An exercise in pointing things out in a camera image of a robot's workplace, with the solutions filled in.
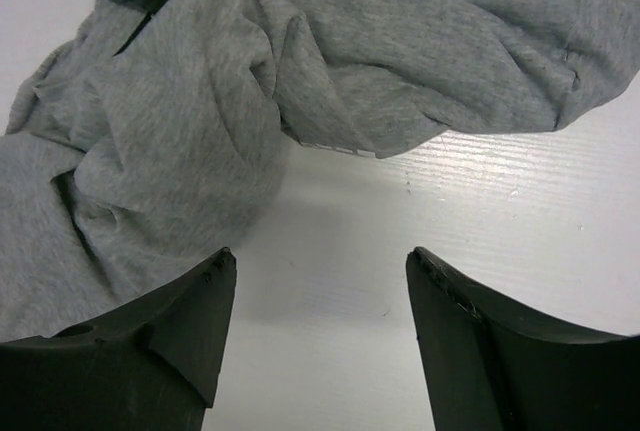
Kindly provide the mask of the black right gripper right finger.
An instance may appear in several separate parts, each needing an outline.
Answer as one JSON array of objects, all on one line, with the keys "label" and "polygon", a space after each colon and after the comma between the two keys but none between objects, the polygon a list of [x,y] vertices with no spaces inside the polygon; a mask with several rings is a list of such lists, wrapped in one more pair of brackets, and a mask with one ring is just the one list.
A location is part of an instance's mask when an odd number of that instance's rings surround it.
[{"label": "black right gripper right finger", "polygon": [[538,311],[422,247],[406,276],[436,429],[638,429],[638,337]]}]

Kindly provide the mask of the grey t shirt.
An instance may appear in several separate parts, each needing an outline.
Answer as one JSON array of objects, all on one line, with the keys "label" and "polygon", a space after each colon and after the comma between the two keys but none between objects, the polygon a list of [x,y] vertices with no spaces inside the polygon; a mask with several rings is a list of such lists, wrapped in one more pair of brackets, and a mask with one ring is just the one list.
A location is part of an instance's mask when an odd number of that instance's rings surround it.
[{"label": "grey t shirt", "polygon": [[639,0],[96,0],[1,139],[1,337],[51,336],[240,239],[288,140],[387,158],[549,132],[639,70]]}]

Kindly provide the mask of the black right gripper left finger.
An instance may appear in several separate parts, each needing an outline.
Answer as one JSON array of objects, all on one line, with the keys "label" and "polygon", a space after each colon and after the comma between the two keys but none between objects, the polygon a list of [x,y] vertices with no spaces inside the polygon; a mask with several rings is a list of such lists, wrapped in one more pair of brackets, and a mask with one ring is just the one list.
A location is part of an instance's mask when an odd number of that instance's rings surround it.
[{"label": "black right gripper left finger", "polygon": [[2,344],[2,429],[201,429],[236,282],[236,259],[223,248],[99,317],[50,338]]}]

